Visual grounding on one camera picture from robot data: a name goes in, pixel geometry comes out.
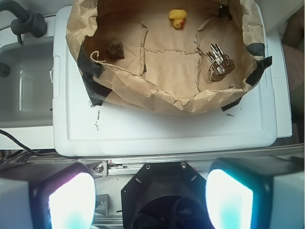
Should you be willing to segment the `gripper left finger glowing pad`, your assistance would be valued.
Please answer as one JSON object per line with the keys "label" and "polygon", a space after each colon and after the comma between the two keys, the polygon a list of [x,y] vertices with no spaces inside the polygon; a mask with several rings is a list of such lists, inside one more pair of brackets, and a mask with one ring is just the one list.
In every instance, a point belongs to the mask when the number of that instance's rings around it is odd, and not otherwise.
{"label": "gripper left finger glowing pad", "polygon": [[95,182],[79,162],[0,166],[2,229],[89,229]]}

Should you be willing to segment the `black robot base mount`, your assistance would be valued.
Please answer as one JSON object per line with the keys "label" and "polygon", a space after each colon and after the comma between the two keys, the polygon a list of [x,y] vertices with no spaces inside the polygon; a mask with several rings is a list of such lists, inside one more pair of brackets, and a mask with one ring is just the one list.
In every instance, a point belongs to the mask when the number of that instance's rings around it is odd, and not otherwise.
{"label": "black robot base mount", "polygon": [[121,190],[125,229],[211,229],[206,180],[186,162],[146,163]]}

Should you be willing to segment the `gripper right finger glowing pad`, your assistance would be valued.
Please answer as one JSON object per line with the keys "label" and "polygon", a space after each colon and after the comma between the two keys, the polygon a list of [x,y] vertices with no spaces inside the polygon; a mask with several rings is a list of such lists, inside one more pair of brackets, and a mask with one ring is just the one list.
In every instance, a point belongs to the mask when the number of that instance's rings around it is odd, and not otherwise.
{"label": "gripper right finger glowing pad", "polygon": [[216,229],[303,229],[305,162],[301,157],[220,157],[206,180]]}

